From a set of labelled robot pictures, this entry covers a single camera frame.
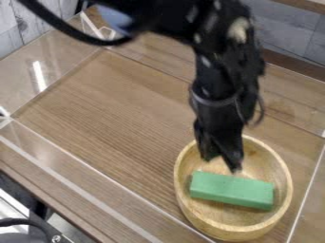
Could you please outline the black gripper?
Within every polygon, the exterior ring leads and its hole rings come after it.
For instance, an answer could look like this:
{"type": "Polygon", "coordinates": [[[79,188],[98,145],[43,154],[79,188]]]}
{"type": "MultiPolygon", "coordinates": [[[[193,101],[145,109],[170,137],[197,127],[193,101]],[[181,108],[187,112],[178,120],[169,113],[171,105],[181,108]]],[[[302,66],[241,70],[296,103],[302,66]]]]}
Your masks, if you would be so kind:
{"type": "Polygon", "coordinates": [[[221,64],[206,65],[205,56],[195,56],[195,80],[189,90],[189,103],[195,114],[194,137],[204,161],[222,158],[230,172],[242,170],[242,129],[253,119],[261,103],[258,78],[264,75],[265,61],[245,67],[244,83],[234,87],[221,64]]]}

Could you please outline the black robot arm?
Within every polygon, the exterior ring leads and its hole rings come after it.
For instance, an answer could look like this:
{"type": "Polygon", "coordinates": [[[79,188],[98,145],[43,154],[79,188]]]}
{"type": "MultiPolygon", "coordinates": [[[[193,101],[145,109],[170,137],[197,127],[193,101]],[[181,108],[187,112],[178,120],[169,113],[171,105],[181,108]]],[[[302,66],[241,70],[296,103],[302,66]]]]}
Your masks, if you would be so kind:
{"type": "Polygon", "coordinates": [[[119,33],[97,38],[72,27],[39,0],[18,0],[50,26],[95,46],[122,46],[153,32],[193,50],[195,78],[189,103],[201,158],[222,157],[232,172],[242,169],[244,127],[258,124],[260,77],[265,73],[253,13],[241,0],[90,0],[119,33]]]}

